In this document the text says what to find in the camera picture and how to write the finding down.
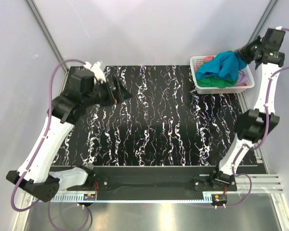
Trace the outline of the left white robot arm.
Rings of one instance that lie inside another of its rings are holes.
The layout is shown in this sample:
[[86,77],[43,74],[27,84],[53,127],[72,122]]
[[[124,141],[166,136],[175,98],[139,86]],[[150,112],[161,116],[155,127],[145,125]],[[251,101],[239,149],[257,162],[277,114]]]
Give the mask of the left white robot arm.
[[113,106],[132,98],[116,76],[112,80],[114,88],[109,81],[98,80],[90,70],[72,73],[64,91],[51,101],[42,132],[28,158],[18,170],[9,171],[6,179],[43,202],[74,186],[90,190],[94,186],[93,167],[57,172],[51,172],[50,168],[62,142],[88,107]]

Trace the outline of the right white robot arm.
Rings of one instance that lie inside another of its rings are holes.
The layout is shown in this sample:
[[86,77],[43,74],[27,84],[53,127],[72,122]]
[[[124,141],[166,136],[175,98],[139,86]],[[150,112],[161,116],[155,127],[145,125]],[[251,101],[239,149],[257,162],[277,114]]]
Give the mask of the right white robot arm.
[[236,51],[246,63],[255,62],[260,83],[253,105],[235,123],[235,138],[230,149],[205,183],[214,191],[235,185],[237,168],[246,153],[258,149],[279,123],[274,100],[278,76],[285,60],[285,54],[280,52],[285,33],[280,26],[269,28],[263,37],[258,36]]

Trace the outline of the blue t shirt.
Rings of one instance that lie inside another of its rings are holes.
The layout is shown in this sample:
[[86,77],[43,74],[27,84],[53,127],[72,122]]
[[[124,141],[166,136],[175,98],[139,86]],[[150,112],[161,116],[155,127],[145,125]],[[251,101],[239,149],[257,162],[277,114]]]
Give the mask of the blue t shirt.
[[196,79],[200,80],[214,77],[215,79],[235,81],[239,71],[244,69],[246,66],[247,63],[237,52],[222,52],[197,69]]

